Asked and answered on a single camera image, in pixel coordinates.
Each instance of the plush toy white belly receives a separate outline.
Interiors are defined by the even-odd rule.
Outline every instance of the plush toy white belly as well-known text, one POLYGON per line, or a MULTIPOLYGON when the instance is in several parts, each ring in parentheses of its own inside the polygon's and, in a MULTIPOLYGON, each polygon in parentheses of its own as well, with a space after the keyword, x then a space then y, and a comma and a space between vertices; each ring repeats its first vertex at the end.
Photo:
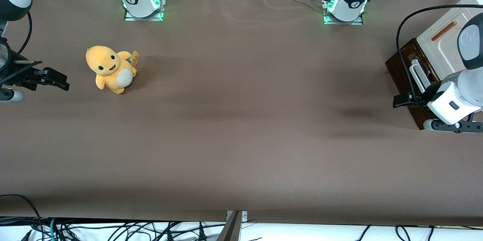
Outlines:
POLYGON ((132 82, 132 72, 129 69, 120 70, 117 73, 116 81, 122 87, 128 86, 132 82))

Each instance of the logo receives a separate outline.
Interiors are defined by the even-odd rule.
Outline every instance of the logo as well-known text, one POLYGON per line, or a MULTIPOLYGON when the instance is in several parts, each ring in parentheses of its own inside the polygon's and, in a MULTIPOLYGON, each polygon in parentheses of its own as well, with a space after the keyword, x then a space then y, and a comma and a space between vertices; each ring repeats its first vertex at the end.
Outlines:
POLYGON ((460 37, 460 43, 462 45, 469 45, 473 42, 474 38, 476 37, 476 33, 474 31, 465 31, 460 37))

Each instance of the plush toy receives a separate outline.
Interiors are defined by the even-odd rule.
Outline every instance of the plush toy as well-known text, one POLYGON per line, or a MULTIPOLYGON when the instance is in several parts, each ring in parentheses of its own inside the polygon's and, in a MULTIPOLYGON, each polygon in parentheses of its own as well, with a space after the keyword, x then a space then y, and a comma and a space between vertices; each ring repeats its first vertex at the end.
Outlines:
POLYGON ((129 52, 115 53, 104 46, 94 46, 86 52, 90 69, 97 73, 97 87, 104 89, 104 85, 107 85, 116 94, 124 93, 124 88, 131 84, 132 78, 138 72, 135 68, 138 59, 139 54, 136 51, 132 55, 129 52))

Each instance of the plush toy tail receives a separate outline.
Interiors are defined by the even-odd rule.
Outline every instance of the plush toy tail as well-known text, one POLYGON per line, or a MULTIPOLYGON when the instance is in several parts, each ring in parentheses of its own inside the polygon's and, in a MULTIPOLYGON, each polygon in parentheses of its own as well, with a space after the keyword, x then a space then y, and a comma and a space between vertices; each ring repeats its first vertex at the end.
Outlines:
POLYGON ((139 54, 138 52, 134 51, 133 54, 131 55, 131 58, 129 59, 129 62, 131 62, 131 66, 136 67, 138 64, 139 60, 139 54))

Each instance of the table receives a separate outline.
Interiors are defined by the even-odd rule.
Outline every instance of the table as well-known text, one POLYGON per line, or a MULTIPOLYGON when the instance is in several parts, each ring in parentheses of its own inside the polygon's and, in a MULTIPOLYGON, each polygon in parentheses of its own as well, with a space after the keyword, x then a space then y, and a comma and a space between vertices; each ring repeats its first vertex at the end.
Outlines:
MULTIPOLYGON (((481 224, 481 136, 419 131, 384 65, 406 15, 456 2, 372 0, 363 26, 330 26, 317 0, 167 0, 155 23, 119 0, 34 0, 23 54, 71 88, 2 105, 0 193, 57 217, 481 224), (140 53, 125 95, 96 88, 93 45, 140 53)), ((13 49, 26 32, 9 25, 13 49)))

